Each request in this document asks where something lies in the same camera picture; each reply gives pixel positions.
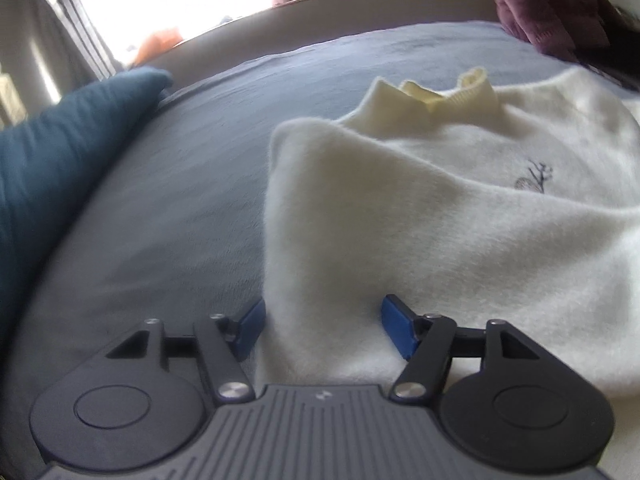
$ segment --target ribbed plastic surface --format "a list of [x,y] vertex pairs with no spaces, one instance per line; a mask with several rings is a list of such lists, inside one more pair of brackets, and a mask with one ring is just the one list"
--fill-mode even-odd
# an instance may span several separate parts
[[[104,479],[59,466],[43,480]],[[428,410],[399,406],[377,386],[268,386],[249,404],[217,410],[174,458],[113,476],[130,480],[535,480],[464,455]],[[603,480],[595,468],[554,480]]]

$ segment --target bed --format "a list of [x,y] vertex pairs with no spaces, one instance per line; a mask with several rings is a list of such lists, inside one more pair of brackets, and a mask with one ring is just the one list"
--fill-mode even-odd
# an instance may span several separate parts
[[[277,124],[338,118],[375,76],[448,89],[474,66],[497,85],[566,67],[494,23],[412,25],[246,62],[165,99],[50,258],[20,322],[2,376],[0,471],[20,480],[43,470],[28,424],[34,399],[118,334],[148,317],[180,332],[260,295]],[[196,380],[193,367],[173,365]],[[604,458],[621,480],[634,478],[618,462],[634,442],[635,406],[616,403],[616,444]]]

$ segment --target teal pillow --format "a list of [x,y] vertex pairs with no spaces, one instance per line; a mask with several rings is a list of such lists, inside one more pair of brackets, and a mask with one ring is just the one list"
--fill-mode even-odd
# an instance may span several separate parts
[[0,131],[0,346],[47,256],[171,84],[161,70],[121,72]]

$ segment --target orange object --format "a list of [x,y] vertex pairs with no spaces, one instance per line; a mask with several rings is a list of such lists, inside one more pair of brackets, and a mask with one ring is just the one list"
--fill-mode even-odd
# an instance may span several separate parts
[[178,27],[166,28],[165,30],[154,32],[145,38],[140,45],[136,59],[133,61],[133,66],[144,64],[156,56],[160,56],[160,54],[176,46],[183,40],[184,38],[182,34],[180,34]]

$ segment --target fuzzy white sweater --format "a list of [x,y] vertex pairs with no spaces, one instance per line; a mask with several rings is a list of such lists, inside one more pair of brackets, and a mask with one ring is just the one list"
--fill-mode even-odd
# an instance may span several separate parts
[[[391,384],[385,294],[504,318],[610,396],[640,393],[640,105],[585,70],[436,94],[376,80],[271,142],[257,383]],[[477,369],[456,363],[453,373]]]

